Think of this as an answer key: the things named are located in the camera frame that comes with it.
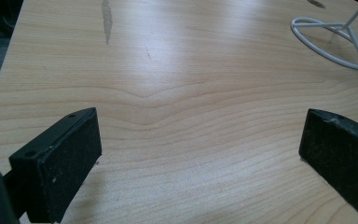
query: light wood tabletop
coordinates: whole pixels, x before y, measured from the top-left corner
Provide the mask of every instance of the light wood tabletop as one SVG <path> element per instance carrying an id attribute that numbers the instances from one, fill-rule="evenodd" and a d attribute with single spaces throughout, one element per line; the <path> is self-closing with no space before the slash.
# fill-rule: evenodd
<path id="1" fill-rule="evenodd" d="M 320 2 L 25 0 L 0 74 L 0 172 L 95 106 L 103 155 L 62 223 L 358 223 L 298 156 L 309 108 L 358 121 L 358 70 L 290 28 L 358 8 Z M 358 62 L 350 42 L 304 32 Z"/>

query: white wire base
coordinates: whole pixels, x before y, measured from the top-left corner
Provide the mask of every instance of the white wire base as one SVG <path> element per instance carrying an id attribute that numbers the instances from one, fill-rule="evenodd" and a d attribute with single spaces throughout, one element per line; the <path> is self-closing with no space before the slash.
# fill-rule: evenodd
<path id="1" fill-rule="evenodd" d="M 350 63 L 348 61 L 344 61 L 342 59 L 339 59 L 338 57 L 331 55 L 330 53 L 326 52 L 323 49 L 320 49 L 313 43 L 311 43 L 305 36 L 303 36 L 297 28 L 299 27 L 323 27 L 329 31 L 332 31 L 338 35 L 341 35 L 342 37 L 346 38 L 347 40 L 351 41 L 353 45 L 356 48 L 356 51 L 358 52 L 358 40 L 356 38 L 356 35 L 354 34 L 354 31 L 352 28 L 347 25 L 347 23 L 344 22 L 322 22 L 317 21 L 312 18 L 307 17 L 298 17 L 295 18 L 292 21 L 292 30 L 293 33 L 300 39 L 305 45 L 307 45 L 310 49 L 315 50 L 317 53 L 321 54 L 325 58 L 335 62 L 339 63 L 341 65 L 347 66 L 349 68 L 358 69 L 357 63 Z"/>

